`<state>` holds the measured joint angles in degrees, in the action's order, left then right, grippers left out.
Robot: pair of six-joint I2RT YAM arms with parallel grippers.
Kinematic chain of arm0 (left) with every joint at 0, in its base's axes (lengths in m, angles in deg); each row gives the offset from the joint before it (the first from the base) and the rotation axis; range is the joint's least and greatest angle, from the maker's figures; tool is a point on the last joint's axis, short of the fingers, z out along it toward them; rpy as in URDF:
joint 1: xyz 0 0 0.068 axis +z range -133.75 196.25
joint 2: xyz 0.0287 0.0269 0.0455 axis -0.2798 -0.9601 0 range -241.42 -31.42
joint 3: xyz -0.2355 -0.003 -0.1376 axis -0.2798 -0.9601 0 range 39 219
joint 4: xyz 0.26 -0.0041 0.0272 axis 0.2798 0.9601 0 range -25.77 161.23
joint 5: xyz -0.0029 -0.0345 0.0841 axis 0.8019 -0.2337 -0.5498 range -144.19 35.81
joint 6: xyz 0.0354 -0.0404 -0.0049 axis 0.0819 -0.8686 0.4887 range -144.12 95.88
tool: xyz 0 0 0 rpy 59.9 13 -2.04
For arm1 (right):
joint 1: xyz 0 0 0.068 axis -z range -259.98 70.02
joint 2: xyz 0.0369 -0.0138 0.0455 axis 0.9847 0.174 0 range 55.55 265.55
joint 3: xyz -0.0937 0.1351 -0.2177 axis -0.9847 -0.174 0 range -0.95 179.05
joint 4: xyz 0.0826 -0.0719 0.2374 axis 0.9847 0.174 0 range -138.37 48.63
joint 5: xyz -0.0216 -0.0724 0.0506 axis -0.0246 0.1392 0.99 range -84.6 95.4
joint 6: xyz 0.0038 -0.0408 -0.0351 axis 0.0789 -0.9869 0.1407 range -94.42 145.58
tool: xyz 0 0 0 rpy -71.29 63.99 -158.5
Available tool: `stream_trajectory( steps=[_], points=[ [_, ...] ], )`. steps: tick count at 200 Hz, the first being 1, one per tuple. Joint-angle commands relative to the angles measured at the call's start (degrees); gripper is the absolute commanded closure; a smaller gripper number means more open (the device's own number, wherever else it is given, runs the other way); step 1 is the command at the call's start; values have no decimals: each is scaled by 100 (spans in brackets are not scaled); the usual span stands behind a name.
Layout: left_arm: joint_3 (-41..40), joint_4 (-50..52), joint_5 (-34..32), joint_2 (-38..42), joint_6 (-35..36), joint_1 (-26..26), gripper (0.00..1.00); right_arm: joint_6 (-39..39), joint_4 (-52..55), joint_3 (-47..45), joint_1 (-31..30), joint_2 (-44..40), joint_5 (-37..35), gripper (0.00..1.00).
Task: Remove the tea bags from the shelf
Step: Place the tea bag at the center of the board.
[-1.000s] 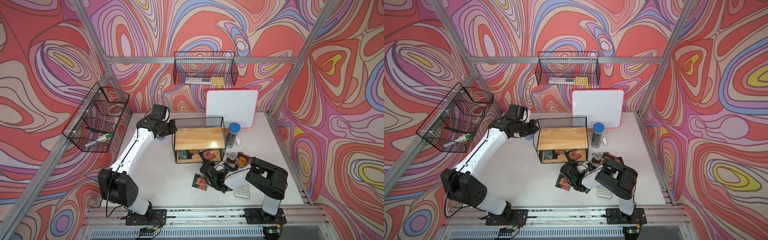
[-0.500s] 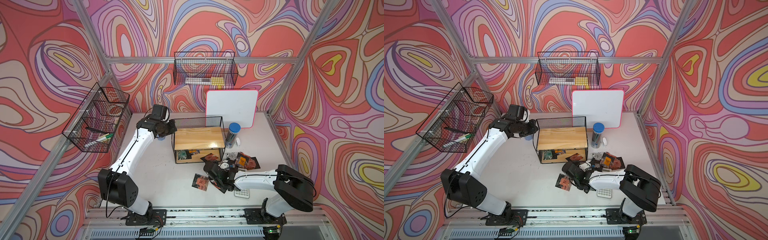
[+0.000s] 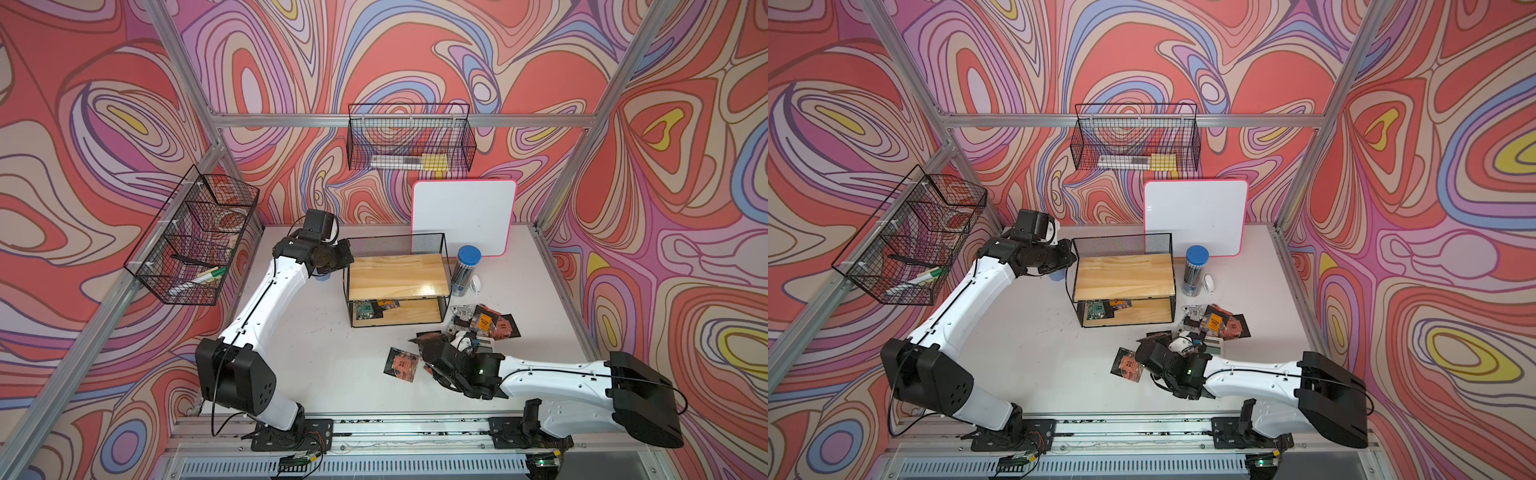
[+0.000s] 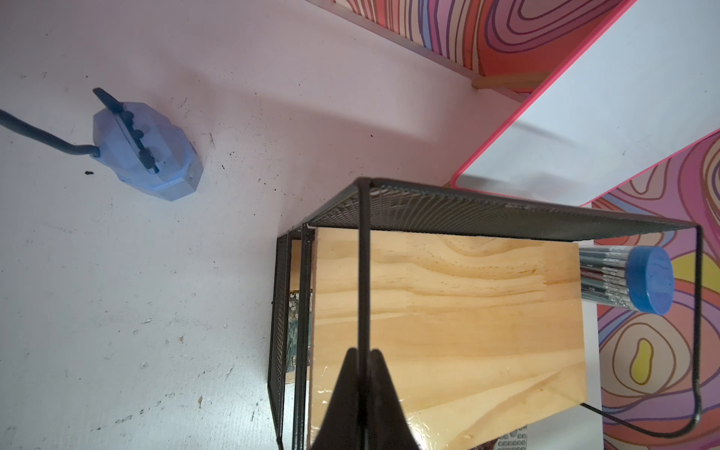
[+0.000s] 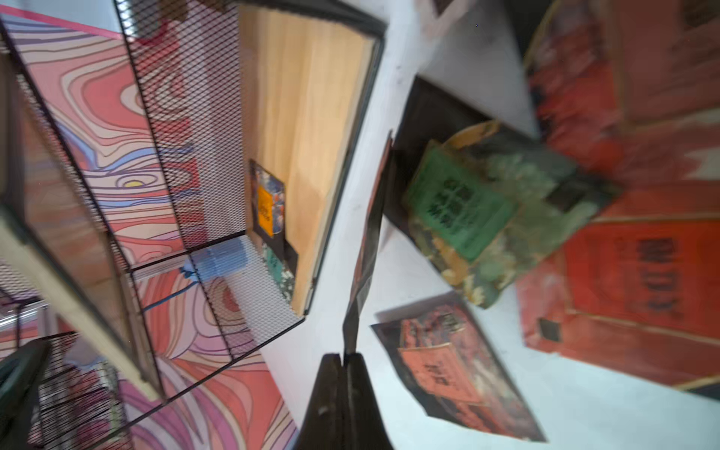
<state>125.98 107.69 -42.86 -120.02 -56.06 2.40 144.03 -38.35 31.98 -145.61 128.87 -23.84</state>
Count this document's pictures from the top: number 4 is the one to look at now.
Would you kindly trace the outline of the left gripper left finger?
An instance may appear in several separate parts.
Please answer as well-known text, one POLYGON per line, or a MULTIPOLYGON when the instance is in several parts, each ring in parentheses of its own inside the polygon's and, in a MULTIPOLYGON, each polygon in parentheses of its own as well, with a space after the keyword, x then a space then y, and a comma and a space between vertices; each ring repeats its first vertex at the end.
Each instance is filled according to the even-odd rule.
POLYGON ((324 421, 311 446, 312 450, 358 450, 360 391, 357 350, 350 348, 343 360, 324 421))

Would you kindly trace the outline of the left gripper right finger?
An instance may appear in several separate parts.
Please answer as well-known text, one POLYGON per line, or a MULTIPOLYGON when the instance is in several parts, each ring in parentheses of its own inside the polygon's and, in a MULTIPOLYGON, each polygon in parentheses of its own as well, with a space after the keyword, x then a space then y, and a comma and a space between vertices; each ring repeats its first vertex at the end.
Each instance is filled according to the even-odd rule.
POLYGON ((367 412, 369 449, 419 450, 380 350, 369 354, 370 391, 367 412))

